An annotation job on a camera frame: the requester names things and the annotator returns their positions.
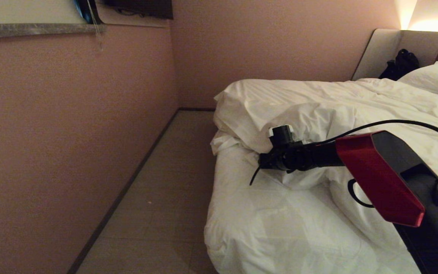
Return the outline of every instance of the baseboard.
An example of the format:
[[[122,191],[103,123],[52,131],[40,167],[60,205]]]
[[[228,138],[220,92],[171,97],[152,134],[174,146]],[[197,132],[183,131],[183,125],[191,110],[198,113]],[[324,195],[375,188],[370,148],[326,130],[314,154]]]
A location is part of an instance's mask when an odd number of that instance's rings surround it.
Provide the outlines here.
[[[179,109],[177,109],[177,111],[175,111],[175,114],[172,116],[172,118],[170,118],[170,120],[168,121],[168,123],[165,126],[165,128],[163,128],[162,132],[160,132],[160,135],[158,136],[158,138],[155,140],[155,142],[153,143],[151,148],[148,150],[148,152],[144,156],[143,160],[140,162],[140,164],[138,165],[138,167],[134,171],[133,175],[131,176],[129,181],[126,183],[125,187],[121,190],[121,192],[119,193],[119,195],[115,199],[114,203],[109,208],[109,210],[106,213],[106,215],[104,215],[104,218],[101,220],[101,222],[99,223],[97,228],[94,230],[94,232],[90,236],[89,240],[87,241],[87,243],[84,246],[84,248],[82,249],[82,251],[80,251],[79,255],[77,256],[77,258],[73,262],[73,264],[70,267],[70,269],[68,270],[67,274],[76,274],[77,273],[80,265],[82,264],[82,262],[86,258],[87,253],[89,253],[90,249],[92,248],[92,245],[94,245],[94,243],[96,242],[97,238],[99,237],[99,235],[103,231],[104,227],[108,223],[109,219],[111,219],[111,216],[113,216],[114,211],[116,210],[116,208],[118,208],[119,203],[121,202],[121,200],[126,195],[128,189],[131,187],[132,183],[135,181],[136,177],[138,176],[138,173],[143,168],[144,164],[146,163],[146,161],[150,157],[150,155],[153,152],[153,150],[155,149],[155,147],[158,145],[158,142],[160,142],[160,139],[163,137],[163,135],[167,131],[168,127],[172,123],[172,121],[175,118],[175,116],[177,116],[178,112],[179,112]]]
[[[184,110],[184,111],[216,111],[215,108],[184,108],[184,107],[179,108],[179,110]]]

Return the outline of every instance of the tiled floor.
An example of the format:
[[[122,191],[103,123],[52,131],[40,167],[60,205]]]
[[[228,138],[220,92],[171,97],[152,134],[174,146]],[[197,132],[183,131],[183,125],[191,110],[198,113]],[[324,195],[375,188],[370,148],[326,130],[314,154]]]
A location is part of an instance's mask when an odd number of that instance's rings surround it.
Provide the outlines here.
[[[216,274],[203,228],[214,182],[212,112],[180,111],[78,274]]]

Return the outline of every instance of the television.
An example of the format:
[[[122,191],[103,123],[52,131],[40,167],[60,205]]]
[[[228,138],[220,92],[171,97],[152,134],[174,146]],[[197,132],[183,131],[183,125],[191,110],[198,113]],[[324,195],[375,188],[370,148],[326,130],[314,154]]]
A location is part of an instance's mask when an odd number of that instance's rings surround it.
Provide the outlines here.
[[[172,0],[103,0],[103,3],[124,15],[173,19]]]

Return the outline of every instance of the bed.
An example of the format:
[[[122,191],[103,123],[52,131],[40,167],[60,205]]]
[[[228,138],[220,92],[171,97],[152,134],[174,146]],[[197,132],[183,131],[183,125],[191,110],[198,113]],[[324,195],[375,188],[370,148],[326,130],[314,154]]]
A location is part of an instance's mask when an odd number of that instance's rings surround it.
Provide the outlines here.
[[[205,243],[219,273],[419,273],[393,225],[348,194],[346,168],[262,170],[252,186],[249,180],[258,154],[271,149],[273,126],[292,125],[304,143],[384,119],[438,126],[438,61],[398,81],[242,80],[215,99],[217,163]],[[364,132],[382,129],[405,140],[438,174],[436,132],[398,124]],[[356,194],[368,201],[360,189]]]

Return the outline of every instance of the white bedding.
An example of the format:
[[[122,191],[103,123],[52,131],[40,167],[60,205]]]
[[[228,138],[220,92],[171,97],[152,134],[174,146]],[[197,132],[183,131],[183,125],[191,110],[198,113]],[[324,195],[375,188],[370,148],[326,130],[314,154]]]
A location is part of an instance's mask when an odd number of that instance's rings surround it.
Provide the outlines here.
[[[378,79],[242,80],[216,100],[217,166],[205,241],[221,274],[418,273],[393,225],[348,194],[346,168],[261,171],[248,183],[257,153],[271,149],[272,126],[290,124],[306,143],[385,119],[438,126],[438,95]],[[405,140],[438,174],[438,133],[392,124],[365,132],[381,129]]]

